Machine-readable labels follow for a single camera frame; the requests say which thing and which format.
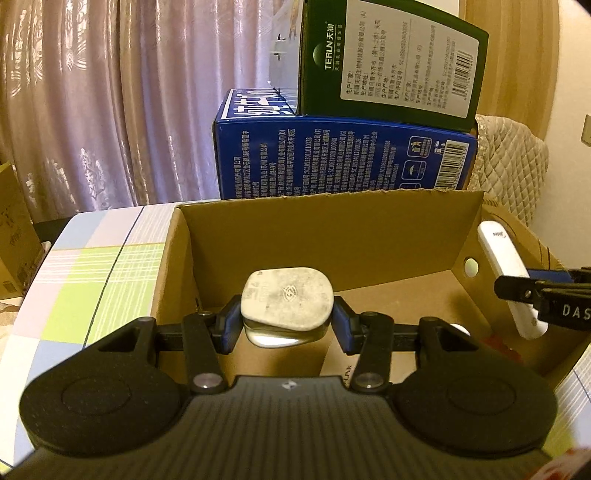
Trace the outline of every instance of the curtain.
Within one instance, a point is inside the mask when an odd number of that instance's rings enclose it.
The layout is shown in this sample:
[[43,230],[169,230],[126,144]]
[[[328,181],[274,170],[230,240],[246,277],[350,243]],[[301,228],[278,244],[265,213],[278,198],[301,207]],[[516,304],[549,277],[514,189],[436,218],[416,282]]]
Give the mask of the curtain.
[[212,122],[268,86],[280,3],[0,0],[0,160],[33,221],[218,197]]

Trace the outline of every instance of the blue box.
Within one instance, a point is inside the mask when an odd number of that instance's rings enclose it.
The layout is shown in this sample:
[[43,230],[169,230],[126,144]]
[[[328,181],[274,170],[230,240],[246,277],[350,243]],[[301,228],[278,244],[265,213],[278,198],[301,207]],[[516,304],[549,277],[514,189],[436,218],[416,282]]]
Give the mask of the blue box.
[[223,199],[395,189],[461,189],[469,134],[295,115],[273,89],[230,90],[213,123]]

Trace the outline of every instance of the white plug adapter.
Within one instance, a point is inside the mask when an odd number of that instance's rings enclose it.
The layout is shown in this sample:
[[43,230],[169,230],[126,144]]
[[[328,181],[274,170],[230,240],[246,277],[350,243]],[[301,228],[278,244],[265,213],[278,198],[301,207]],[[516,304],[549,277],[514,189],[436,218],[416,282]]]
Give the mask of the white plug adapter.
[[[478,226],[478,241],[497,277],[510,275],[525,277],[530,275],[517,253],[515,245],[499,222],[487,220]],[[529,304],[518,301],[508,301],[509,310],[519,334],[533,340],[546,333],[548,324],[538,320],[538,311]]]
[[264,348],[314,342],[326,333],[333,302],[329,279],[314,268],[256,271],[242,292],[246,336]]

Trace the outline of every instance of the electrical outlet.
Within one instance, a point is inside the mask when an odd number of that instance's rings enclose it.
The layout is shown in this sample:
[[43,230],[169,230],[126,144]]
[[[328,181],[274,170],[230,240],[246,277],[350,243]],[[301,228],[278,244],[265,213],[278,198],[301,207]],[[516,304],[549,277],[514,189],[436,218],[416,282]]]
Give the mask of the electrical outlet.
[[583,133],[581,134],[581,142],[583,142],[588,147],[591,147],[591,115],[585,116]]

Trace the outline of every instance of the terun logo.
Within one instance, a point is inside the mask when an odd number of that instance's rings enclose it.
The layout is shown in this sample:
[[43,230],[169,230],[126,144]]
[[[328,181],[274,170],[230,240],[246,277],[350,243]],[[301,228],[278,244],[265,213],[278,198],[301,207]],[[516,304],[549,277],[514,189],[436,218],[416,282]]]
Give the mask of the terun logo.
[[295,285],[288,285],[283,287],[283,298],[285,301],[292,301],[297,297],[297,289]]
[[335,45],[335,26],[326,24],[326,49],[324,51],[324,69],[332,70],[333,50]]

